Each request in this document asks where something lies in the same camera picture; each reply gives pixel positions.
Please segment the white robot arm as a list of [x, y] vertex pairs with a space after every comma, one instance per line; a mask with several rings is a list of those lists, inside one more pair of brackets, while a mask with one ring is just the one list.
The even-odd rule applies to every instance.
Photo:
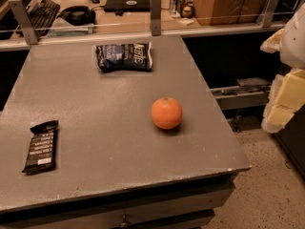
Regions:
[[282, 63], [305, 69], [305, 3], [283, 29], [262, 43], [260, 49], [268, 53], [279, 52]]

